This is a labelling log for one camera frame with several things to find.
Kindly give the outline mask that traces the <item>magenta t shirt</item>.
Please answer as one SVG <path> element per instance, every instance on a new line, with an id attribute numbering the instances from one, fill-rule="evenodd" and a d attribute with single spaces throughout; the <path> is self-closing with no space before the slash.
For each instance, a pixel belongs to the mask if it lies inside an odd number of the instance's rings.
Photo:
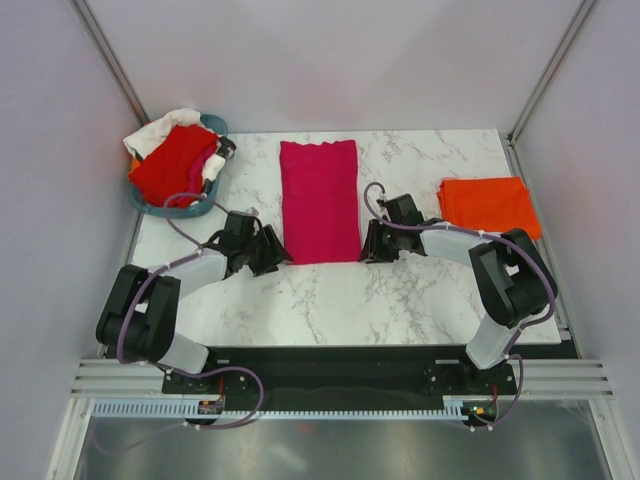
<path id="1" fill-rule="evenodd" d="M 358 149 L 354 140 L 282 141 L 284 245 L 296 265 L 359 259 Z"/>

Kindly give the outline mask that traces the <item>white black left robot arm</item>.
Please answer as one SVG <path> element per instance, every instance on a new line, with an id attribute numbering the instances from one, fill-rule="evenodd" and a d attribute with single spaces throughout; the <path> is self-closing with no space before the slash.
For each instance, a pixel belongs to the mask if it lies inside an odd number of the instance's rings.
<path id="1" fill-rule="evenodd" d="M 96 326 L 97 341 L 121 362 L 146 361 L 184 375 L 198 393 L 219 382 L 212 351 L 176 332 L 182 298 L 247 267 L 254 276 L 278 270 L 293 257 L 271 225 L 232 211 L 224 227 L 196 251 L 154 269 L 128 264 L 113 283 Z"/>

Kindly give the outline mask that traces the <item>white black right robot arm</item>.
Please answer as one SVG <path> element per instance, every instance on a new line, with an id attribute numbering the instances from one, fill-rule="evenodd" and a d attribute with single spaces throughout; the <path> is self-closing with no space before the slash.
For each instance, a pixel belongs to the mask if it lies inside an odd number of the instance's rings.
<path id="1" fill-rule="evenodd" d="M 393 263 L 402 252 L 449 260 L 473 272 L 485 314 L 465 347 L 469 362 L 458 368 L 467 392 L 483 392 L 494 381 L 493 367 L 509 356 L 527 328 L 546 322 L 555 312 L 557 284 L 528 233 L 515 228 L 487 233 L 425 219 L 411 195 L 381 195 L 372 214 L 360 260 Z"/>

